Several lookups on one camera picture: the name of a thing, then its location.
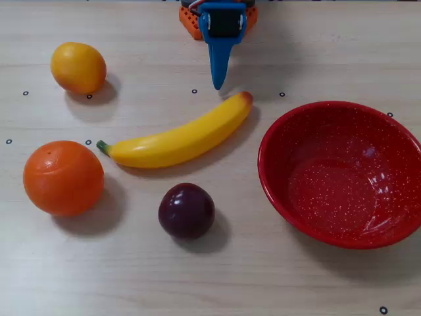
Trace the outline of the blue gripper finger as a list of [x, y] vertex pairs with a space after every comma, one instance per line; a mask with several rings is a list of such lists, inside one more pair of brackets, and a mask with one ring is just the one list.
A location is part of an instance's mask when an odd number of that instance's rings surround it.
[[239, 36], [209, 36], [205, 31], [205, 19], [201, 16], [199, 18], [199, 29], [209, 49], [213, 86], [216, 90], [220, 90], [226, 79], [232, 47], [242, 41], [246, 28]]

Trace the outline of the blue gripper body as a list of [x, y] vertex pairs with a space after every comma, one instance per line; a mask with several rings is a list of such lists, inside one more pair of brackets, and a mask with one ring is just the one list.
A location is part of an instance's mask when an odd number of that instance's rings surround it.
[[239, 36], [246, 28], [246, 8], [242, 2], [204, 2], [199, 12], [209, 36]]

